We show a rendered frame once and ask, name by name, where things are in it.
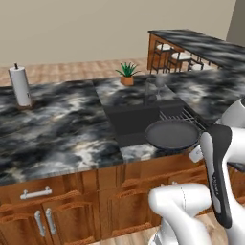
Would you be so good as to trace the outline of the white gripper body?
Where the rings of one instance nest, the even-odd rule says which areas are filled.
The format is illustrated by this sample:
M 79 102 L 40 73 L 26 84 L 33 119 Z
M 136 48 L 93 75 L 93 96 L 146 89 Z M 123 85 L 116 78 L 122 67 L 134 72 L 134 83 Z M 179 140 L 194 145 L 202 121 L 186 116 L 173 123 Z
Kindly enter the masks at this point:
M 203 159 L 203 154 L 201 151 L 201 146 L 198 145 L 195 149 L 193 149 L 190 153 L 189 153 L 189 158 L 193 161 L 193 162 L 199 162 L 200 160 Z

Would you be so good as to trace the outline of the dark grey frying pan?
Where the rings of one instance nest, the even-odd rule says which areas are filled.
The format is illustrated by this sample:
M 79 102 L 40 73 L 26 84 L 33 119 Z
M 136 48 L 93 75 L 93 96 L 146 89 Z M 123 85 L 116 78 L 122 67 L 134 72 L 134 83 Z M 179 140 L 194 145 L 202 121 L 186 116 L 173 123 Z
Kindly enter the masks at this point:
M 186 149 L 200 137 L 198 127 L 186 121 L 169 120 L 152 123 L 145 131 L 147 141 L 164 150 Z

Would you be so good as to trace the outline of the dark sink basin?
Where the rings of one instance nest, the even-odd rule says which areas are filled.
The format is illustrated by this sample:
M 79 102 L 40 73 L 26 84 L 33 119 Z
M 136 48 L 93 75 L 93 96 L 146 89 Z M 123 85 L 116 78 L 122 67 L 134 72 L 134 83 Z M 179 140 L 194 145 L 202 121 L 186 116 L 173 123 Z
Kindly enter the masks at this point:
M 181 100 L 162 100 L 156 103 L 124 106 L 105 106 L 119 147 L 146 143 L 145 130 L 149 125 L 169 116 L 179 116 L 184 103 Z

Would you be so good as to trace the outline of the dark sink tap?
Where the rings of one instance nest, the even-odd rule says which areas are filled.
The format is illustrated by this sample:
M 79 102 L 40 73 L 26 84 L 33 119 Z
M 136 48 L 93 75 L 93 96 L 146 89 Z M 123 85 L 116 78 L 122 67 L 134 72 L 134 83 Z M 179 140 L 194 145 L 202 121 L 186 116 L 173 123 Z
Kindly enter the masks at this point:
M 150 86 L 154 85 L 156 91 L 150 92 Z M 148 78 L 145 81 L 145 97 L 144 105 L 151 104 L 161 99 L 160 92 L 165 86 L 165 81 L 163 76 L 157 76 L 155 78 Z

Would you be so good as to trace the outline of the green plant in orange pot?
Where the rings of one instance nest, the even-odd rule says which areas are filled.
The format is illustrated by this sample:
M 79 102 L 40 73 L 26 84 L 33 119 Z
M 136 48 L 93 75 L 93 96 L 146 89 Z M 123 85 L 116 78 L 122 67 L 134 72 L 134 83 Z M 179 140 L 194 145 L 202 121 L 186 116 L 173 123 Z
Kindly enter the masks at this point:
M 133 76 L 137 74 L 136 67 L 134 63 L 123 63 L 121 64 L 122 70 L 118 70 L 121 75 L 121 84 L 124 86 L 132 86 L 134 84 Z

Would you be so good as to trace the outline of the black hob with grates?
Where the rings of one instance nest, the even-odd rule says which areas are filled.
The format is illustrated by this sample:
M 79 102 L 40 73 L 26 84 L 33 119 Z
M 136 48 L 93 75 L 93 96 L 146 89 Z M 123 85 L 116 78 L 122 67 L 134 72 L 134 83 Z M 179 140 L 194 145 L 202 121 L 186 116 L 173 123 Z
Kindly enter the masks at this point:
M 166 120 L 186 121 L 195 124 L 201 131 L 208 128 L 208 125 L 193 111 L 186 106 L 171 106 L 160 108 L 160 118 Z

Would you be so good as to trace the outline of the wooden drawer front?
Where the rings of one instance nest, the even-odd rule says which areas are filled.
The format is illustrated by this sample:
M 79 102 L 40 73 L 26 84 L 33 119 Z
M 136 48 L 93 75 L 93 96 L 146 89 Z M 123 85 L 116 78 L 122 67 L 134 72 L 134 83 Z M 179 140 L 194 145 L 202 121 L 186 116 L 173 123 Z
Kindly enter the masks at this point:
M 140 184 L 171 185 L 173 183 L 207 183 L 206 169 L 203 163 L 184 162 L 139 162 L 127 167 L 122 186 Z
M 21 200 L 20 195 L 26 189 L 28 192 L 36 192 L 50 187 L 52 194 Z M 66 194 L 77 190 L 82 194 L 96 191 L 97 177 L 94 171 L 66 174 L 57 177 L 33 180 L 29 182 L 17 183 L 7 186 L 0 186 L 0 205 L 18 204 L 28 201 L 40 200 Z

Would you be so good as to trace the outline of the wooden cupboard door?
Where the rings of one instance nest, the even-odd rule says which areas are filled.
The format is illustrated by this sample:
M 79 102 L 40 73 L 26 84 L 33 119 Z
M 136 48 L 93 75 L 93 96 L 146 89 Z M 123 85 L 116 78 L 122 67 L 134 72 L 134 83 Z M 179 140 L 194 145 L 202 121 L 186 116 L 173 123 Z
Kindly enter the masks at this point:
M 108 199 L 109 232 L 112 236 L 135 233 L 160 224 L 160 216 L 148 204 L 149 189 L 121 190 Z
M 13 208 L 0 212 L 0 245 L 46 245 L 34 218 L 36 209 Z
M 55 245 L 87 245 L 100 239 L 100 212 L 98 195 L 71 191 L 42 204 L 43 210 L 52 210 L 56 234 Z

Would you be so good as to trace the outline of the black bar stool, white seat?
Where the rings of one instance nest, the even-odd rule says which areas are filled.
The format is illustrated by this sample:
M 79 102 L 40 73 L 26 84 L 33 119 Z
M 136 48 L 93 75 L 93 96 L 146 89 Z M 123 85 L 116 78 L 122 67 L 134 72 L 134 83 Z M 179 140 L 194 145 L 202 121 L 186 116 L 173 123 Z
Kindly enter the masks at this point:
M 167 68 L 169 70 L 174 69 L 174 71 L 181 71 L 184 62 L 190 64 L 191 56 L 185 52 L 173 52 L 169 55 Z
M 189 62 L 189 69 L 192 71 L 200 71 L 204 69 L 204 64 L 200 61 L 192 59 Z
M 153 49 L 153 55 L 151 60 L 150 72 L 159 71 L 164 72 L 167 66 L 167 57 L 171 51 L 169 44 L 156 40 Z

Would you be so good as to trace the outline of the wooden bar counter, marble top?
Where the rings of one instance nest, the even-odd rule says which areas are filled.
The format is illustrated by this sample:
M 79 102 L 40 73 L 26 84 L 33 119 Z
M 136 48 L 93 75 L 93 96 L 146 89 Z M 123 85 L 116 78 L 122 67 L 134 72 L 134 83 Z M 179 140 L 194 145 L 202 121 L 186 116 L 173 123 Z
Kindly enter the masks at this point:
M 147 68 L 150 68 L 156 40 L 188 51 L 224 69 L 245 71 L 245 47 L 192 30 L 149 31 Z

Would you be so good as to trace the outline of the white paper towel roll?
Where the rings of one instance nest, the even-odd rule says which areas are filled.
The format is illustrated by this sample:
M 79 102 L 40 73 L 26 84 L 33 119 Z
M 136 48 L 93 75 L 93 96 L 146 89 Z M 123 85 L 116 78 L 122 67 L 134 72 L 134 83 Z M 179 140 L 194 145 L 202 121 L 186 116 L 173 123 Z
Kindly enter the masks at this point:
M 18 105 L 21 107 L 31 107 L 33 101 L 25 68 L 14 63 L 9 69 L 9 75 Z

